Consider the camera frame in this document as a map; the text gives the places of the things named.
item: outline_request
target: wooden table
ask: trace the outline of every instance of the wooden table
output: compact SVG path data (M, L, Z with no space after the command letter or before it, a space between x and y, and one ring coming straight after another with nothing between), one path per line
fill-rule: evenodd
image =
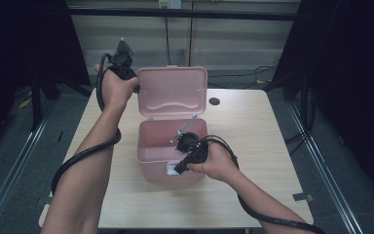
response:
M206 112L199 116L206 120L208 132L229 143L241 171L250 179L313 223L307 202L295 202L292 197L303 191L266 93L209 89L210 98L219 98L220 104L208 103ZM65 160L72 157L99 114L93 92ZM242 209L235 191L223 182L207 176L183 183L146 180L136 160L138 126L144 120L133 95L119 126L123 138L115 146L100 228L260 227ZM40 225L48 207L41 214Z

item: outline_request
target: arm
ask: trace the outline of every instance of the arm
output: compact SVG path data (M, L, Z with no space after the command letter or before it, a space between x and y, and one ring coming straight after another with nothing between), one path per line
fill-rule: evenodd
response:
M227 151L217 143L209 145L207 160L202 164L187 165L193 172L204 173L211 178L229 184L252 208L262 215L305 222L298 214L267 194L233 164ZM260 222L267 233L311 233L291 227Z
M106 71L102 85L105 108L76 153L114 137L137 78L123 81ZM108 185L113 146L67 170L59 180L41 233L96 233Z

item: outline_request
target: pink plastic box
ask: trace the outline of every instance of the pink plastic box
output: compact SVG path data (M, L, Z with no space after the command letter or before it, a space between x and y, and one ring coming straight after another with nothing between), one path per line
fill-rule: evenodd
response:
M207 72L202 67L141 68L136 72L141 87L139 112L148 118L139 126L137 160L148 180L202 178L187 171L182 175L173 168L185 154L175 150L170 141L191 119L155 120L159 116L194 116L206 110ZM196 119L186 130L199 137L208 135L206 121Z

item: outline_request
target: electrical outlet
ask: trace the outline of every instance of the electrical outlet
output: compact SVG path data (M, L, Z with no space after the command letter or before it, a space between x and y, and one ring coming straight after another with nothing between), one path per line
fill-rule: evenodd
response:
M171 9L181 9L181 0L170 0L169 7Z
M169 9L169 0L159 0L159 9Z

